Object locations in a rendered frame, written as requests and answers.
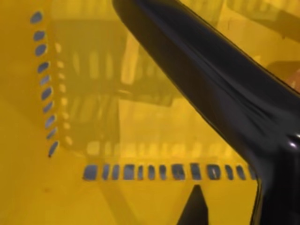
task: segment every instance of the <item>yellow surface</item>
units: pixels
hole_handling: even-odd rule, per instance
[[[300,68],[299,1],[183,2],[280,78]],[[38,11],[43,20],[31,24]],[[210,225],[249,223],[256,182],[245,162],[167,80],[110,0],[0,0],[0,27],[1,225],[175,225],[194,184]],[[34,41],[37,30],[46,36]],[[47,50],[37,57],[40,44]],[[52,95],[42,101],[47,87]],[[200,163],[201,181],[189,163]],[[101,179],[104,164],[121,165],[119,180]],[[123,180],[126,164],[166,165],[167,180]],[[172,178],[171,164],[185,165],[185,180]],[[208,164],[220,165],[220,180],[209,180]],[[243,165],[247,179],[235,172],[228,180],[224,164]],[[98,165],[96,181],[83,179],[87,165]]]

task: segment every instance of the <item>black pole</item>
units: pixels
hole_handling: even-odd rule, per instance
[[[299,95],[178,0],[113,4],[199,114],[255,169],[251,224],[300,224]]]

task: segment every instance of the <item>black tube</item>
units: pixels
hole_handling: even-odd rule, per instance
[[[251,224],[300,224],[297,92],[177,0],[113,4],[199,114],[255,169]]]

